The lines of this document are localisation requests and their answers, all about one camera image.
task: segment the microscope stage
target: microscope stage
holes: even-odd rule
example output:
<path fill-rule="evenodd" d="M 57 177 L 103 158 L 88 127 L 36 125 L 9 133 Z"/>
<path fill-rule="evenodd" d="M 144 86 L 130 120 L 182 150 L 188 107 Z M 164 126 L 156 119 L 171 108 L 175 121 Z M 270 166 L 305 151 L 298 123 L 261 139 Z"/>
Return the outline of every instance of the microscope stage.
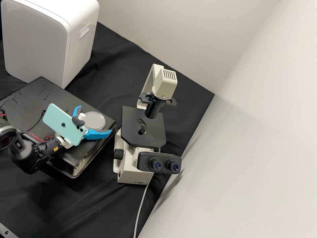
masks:
<path fill-rule="evenodd" d="M 149 119 L 145 110 L 134 107 L 122 107 L 121 138 L 129 145 L 143 148 L 161 148 L 166 144 L 163 114 Z"/>

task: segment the white corner wall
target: white corner wall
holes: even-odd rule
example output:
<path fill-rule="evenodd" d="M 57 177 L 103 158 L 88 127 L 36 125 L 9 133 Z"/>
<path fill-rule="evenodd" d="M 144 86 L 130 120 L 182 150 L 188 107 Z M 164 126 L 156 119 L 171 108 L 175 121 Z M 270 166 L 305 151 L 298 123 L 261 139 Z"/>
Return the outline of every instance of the white corner wall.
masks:
<path fill-rule="evenodd" d="M 98 20 L 218 93 L 278 1 L 98 0 Z"/>
<path fill-rule="evenodd" d="M 315 0 L 278 3 L 140 238 L 317 236 L 316 13 Z"/>

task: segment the white mini fridge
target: white mini fridge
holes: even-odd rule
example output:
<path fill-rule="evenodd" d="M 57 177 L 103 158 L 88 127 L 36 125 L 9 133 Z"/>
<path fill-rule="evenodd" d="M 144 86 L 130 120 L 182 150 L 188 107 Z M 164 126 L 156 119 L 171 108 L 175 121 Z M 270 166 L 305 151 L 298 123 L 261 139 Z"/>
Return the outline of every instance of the white mini fridge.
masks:
<path fill-rule="evenodd" d="M 98 13 L 96 0 L 2 0 L 7 72 L 65 88 L 90 59 Z"/>

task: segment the white knob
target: white knob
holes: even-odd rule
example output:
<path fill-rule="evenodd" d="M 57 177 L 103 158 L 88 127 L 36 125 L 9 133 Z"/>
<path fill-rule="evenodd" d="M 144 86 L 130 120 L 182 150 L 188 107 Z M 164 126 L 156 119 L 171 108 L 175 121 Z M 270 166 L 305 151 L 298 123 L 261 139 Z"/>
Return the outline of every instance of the white knob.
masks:
<path fill-rule="evenodd" d="M 80 113 L 78 116 L 78 119 L 81 121 L 84 121 L 85 117 L 86 117 L 86 115 L 84 113 Z"/>

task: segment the microscope base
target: microscope base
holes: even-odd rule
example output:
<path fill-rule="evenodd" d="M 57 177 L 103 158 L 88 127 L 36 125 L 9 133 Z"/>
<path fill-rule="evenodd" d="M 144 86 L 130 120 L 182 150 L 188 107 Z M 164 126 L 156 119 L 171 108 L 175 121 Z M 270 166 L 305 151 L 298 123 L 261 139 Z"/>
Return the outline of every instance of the microscope base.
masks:
<path fill-rule="evenodd" d="M 121 129 L 115 135 L 115 149 L 124 150 L 122 160 L 113 161 L 113 172 L 118 174 L 118 183 L 147 185 L 154 173 L 137 169 L 136 163 L 140 152 L 153 152 L 153 149 L 128 145 L 121 138 Z"/>

